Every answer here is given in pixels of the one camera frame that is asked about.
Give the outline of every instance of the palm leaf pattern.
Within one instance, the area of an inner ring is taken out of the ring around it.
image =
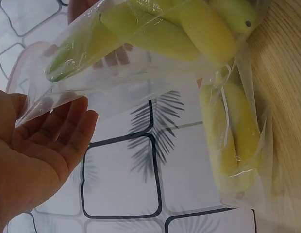
[[[152,113],[148,104],[145,104],[131,113],[133,119],[131,121],[131,129],[129,133],[141,132],[147,128],[150,121],[150,114],[153,116],[153,127],[150,129],[155,137],[156,157],[163,164],[167,162],[166,156],[174,150],[173,138],[175,134],[169,127],[173,125],[178,128],[174,120],[179,117],[179,112],[184,111],[184,104],[180,101],[180,93],[178,91],[169,91],[160,97],[151,101]],[[143,180],[146,182],[148,177],[153,176],[153,160],[151,141],[146,137],[139,137],[129,140],[128,149],[142,146],[132,158],[134,166],[131,169],[137,172],[143,172]]]
[[[87,151],[84,156],[85,164],[84,164],[84,193],[91,193],[94,186],[97,185],[99,181],[99,176],[97,172],[96,166],[94,166],[94,158],[93,154]],[[82,163],[80,162],[77,167],[70,174],[70,178],[74,183],[80,184],[82,180]]]
[[[215,233],[219,224],[220,219],[209,219],[208,215],[184,217],[173,220],[169,232]]]

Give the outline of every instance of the wood grain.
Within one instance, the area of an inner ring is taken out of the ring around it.
[[[273,117],[272,200],[258,233],[301,233],[301,0],[273,0],[249,38],[254,78]]]

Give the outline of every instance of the plastic bag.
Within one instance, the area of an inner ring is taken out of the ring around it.
[[[91,92],[105,106],[102,120],[178,81],[210,75],[234,57],[269,2],[101,0],[54,43],[36,44],[18,59],[12,77],[29,77],[30,90],[17,125]],[[104,57],[124,43],[132,45],[127,61],[109,66]],[[109,98],[115,93],[118,107]]]
[[[272,124],[253,83],[248,48],[202,83],[200,103],[221,202],[264,212],[271,191]]]

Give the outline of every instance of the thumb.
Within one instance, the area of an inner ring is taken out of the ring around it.
[[[23,94],[7,94],[0,90],[0,139],[6,143],[15,128],[16,119],[20,117],[26,100]]]

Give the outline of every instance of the hand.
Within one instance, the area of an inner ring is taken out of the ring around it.
[[[60,189],[84,155],[98,118],[81,97],[15,128],[25,101],[25,95],[0,91],[0,232]]]
[[[68,10],[67,10],[67,20],[70,24],[73,22],[78,16],[80,16],[83,12],[88,10],[90,7],[92,7],[97,0],[70,0],[68,4]],[[103,1],[104,7],[110,7],[113,4],[111,0],[105,0]],[[114,50],[110,54],[108,54],[105,57],[105,61],[107,65],[115,66],[115,65],[125,65],[129,63],[129,58],[126,51],[132,51],[132,45],[125,43],[123,46],[120,46],[118,49]],[[96,62],[94,64],[94,68],[101,68],[103,67],[102,60]]]

